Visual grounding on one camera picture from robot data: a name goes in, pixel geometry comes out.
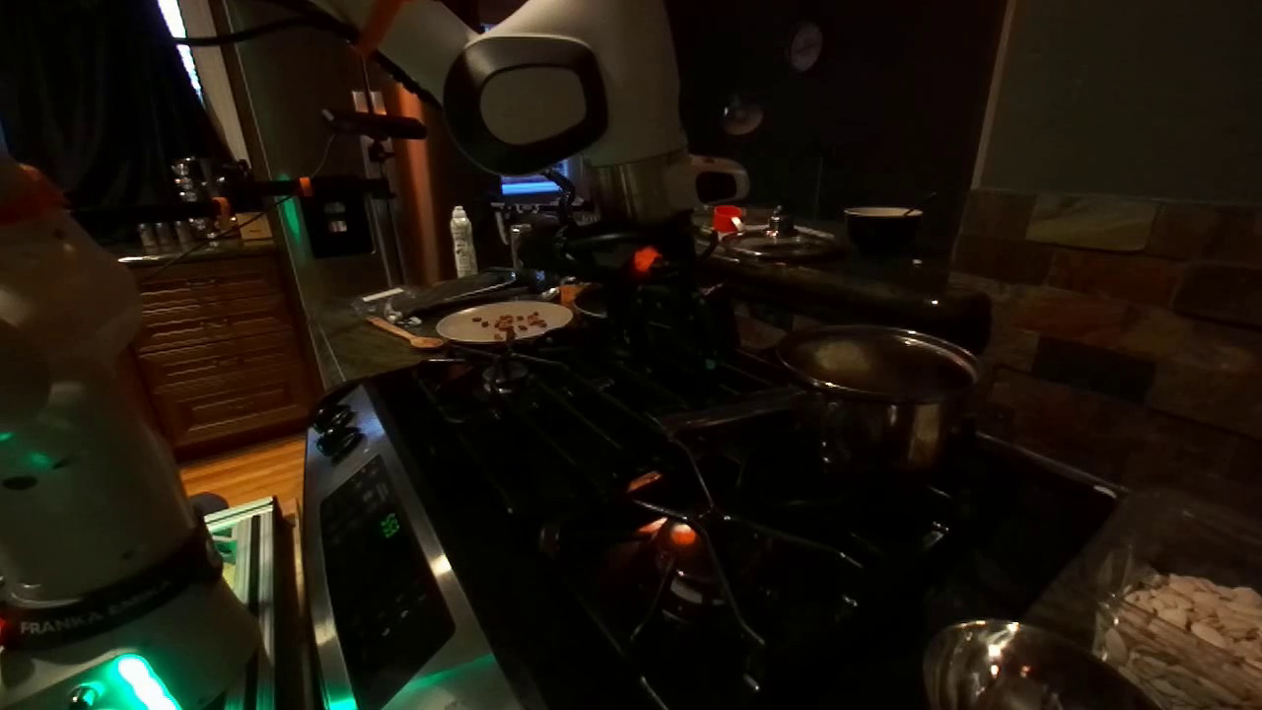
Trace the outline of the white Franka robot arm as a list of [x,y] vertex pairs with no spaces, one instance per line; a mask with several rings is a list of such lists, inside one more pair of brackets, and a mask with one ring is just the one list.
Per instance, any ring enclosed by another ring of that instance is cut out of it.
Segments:
[[[610,216],[696,214],[664,0],[525,0],[484,31],[444,0],[308,9],[436,93],[478,166],[575,157]],[[212,710],[262,634],[124,377],[140,286],[8,155],[0,203],[0,705]]]

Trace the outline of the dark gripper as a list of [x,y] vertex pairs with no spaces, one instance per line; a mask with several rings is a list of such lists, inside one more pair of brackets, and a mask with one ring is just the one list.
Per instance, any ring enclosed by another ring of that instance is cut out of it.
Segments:
[[599,223],[575,236],[579,308],[642,365],[716,369],[739,350],[733,299],[678,223]]

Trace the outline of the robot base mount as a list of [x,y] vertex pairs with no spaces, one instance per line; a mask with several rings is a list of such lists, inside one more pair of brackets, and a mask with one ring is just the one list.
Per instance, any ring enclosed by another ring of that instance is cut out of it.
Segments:
[[257,645],[219,565],[112,602],[20,608],[4,613],[0,710],[212,710]]

